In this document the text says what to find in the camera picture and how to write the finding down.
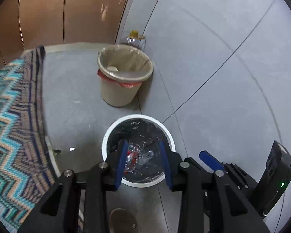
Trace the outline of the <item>red grey plastic bag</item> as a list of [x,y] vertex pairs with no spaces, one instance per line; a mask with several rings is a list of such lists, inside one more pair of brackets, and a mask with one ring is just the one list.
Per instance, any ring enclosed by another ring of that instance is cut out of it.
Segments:
[[124,173],[134,173],[152,160],[155,153],[152,150],[144,151],[138,145],[129,144]]

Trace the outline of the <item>brown lower kitchen cabinets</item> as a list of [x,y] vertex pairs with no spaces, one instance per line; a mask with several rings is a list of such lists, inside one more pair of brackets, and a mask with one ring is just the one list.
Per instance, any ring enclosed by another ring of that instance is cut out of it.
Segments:
[[113,44],[127,0],[0,0],[0,69],[25,50]]

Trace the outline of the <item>white bin with black liner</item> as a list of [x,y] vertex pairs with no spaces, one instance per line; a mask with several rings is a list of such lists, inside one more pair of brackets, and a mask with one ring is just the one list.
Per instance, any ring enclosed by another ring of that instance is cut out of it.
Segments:
[[113,122],[104,134],[102,157],[106,160],[125,140],[128,152],[122,183],[134,188],[152,187],[165,179],[160,155],[160,145],[164,139],[175,152],[174,139],[161,122],[146,115],[127,115]]

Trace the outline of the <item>zigzag patterned table cloth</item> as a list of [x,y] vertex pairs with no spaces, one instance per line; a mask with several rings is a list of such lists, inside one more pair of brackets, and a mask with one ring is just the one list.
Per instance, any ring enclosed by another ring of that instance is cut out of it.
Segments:
[[0,221],[17,232],[56,176],[45,141],[43,46],[0,69]]

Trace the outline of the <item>beige waste bin with liner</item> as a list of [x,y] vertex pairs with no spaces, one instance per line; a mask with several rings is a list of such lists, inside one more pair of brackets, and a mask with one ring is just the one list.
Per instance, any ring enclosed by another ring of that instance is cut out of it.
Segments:
[[154,65],[141,50],[129,45],[112,45],[99,51],[98,76],[103,100],[123,107],[132,102],[141,85],[153,74]]

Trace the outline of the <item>yellow cap oil bottle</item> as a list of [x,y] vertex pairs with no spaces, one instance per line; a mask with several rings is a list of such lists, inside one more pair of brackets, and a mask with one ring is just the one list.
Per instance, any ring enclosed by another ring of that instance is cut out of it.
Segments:
[[126,38],[121,40],[120,44],[133,46],[139,50],[143,50],[146,44],[146,37],[140,35],[137,30],[132,30]]

